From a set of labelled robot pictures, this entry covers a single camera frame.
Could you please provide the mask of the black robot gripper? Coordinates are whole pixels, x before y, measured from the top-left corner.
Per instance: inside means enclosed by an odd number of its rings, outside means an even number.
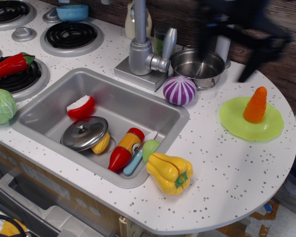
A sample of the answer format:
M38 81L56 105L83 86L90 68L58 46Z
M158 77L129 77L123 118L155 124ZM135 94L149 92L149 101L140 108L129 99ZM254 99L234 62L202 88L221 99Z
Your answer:
M263 63L276 61L284 48L292 41L291 35L277 29L276 25L264 19L263 26L270 27L273 32L266 37L256 38L242 31L229 27L229 19L222 21L217 15L200 15L198 17L198 57L202 61L211 51L216 36L224 36L253 50L238 82L245 82Z

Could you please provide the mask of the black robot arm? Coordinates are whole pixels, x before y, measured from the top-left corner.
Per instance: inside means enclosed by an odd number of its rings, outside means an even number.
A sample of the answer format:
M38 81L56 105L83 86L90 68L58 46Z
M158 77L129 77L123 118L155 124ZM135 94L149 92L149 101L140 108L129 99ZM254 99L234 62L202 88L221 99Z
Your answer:
M265 14L266 0L201 0L198 4L198 55L207 56L212 39L224 36L253 50L239 82L262 64L276 61L292 36Z

